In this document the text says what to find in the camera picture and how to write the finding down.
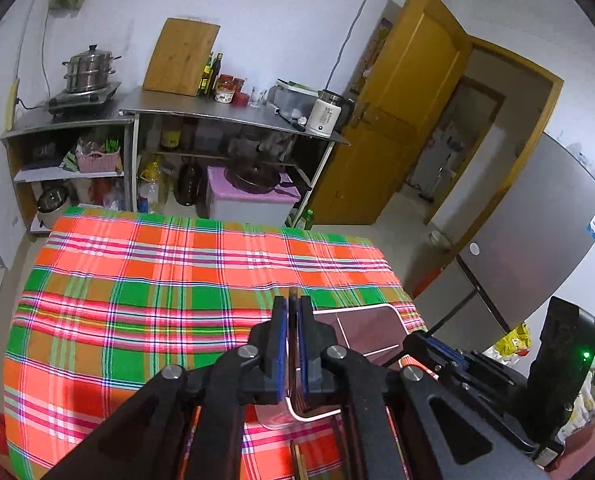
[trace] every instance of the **chopsticks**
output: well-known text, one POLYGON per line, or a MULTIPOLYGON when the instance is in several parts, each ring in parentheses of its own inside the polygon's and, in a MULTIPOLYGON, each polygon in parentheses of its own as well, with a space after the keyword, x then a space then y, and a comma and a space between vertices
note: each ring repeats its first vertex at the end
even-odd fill
POLYGON ((299 450, 299 446, 291 440, 291 457, 293 458, 293 478, 295 480, 308 480, 308 473, 306 471, 306 462, 304 456, 299 450))

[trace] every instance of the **gas stove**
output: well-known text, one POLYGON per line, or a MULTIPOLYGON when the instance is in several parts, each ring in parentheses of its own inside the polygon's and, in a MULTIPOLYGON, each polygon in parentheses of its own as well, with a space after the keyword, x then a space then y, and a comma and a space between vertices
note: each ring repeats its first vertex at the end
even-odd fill
POLYGON ((113 97, 120 85, 119 81, 112 81, 104 88, 79 94, 69 94, 66 91, 61 91, 48 102, 48 111, 53 115, 65 114, 71 111, 95 111, 113 97))

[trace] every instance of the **door handle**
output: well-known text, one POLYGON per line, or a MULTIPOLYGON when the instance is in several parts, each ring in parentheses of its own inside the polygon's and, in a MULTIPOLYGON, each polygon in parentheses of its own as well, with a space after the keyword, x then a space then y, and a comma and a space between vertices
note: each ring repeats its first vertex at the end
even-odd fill
POLYGON ((355 113, 353 114, 353 117, 351 117, 351 120, 349 121, 349 126, 351 128, 357 128, 359 121, 361 121, 362 118, 364 118, 364 113, 366 113, 367 108, 369 108, 369 103, 366 101, 364 101, 359 106, 355 107, 355 113))

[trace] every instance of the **refrigerator door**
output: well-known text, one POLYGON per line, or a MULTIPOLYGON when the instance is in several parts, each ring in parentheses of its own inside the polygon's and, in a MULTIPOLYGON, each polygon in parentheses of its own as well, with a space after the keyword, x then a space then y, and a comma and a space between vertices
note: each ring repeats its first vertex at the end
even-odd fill
MULTIPOLYGON (((415 298, 415 308, 430 329, 474 291, 465 273, 453 260, 415 298)), ((439 329, 434 336, 452 348, 484 351, 498 342, 505 331, 478 295, 439 329)))
POLYGON ((460 256, 513 329, 591 248, 595 180, 543 134, 515 184, 460 256))
POLYGON ((442 343, 465 352, 484 352, 505 335, 506 332, 478 295, 471 298, 455 316, 434 333, 442 343))

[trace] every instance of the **pink basket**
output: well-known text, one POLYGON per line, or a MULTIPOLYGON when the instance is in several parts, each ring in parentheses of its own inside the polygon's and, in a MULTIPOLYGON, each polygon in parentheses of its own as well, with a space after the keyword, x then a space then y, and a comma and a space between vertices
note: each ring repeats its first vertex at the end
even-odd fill
POLYGON ((119 150, 115 153, 90 152, 88 155, 77 152, 76 156, 80 173, 110 173, 116 171, 119 150))
MULTIPOLYGON (((315 320, 329 324, 335 329, 338 343, 364 354, 376 365, 381 365, 397 355, 402 350, 402 340, 408 334, 400 313, 388 303, 316 310, 313 314, 315 320)), ((291 373, 295 368, 288 366, 288 359, 285 363, 283 402, 277 406, 255 406, 262 426, 270 430, 281 430, 301 422, 314 422, 340 413, 339 406, 310 408, 301 394, 301 375, 291 373), (291 388, 290 383, 295 384, 295 387, 291 388)), ((401 367, 401 361, 391 365, 392 369, 401 367)))

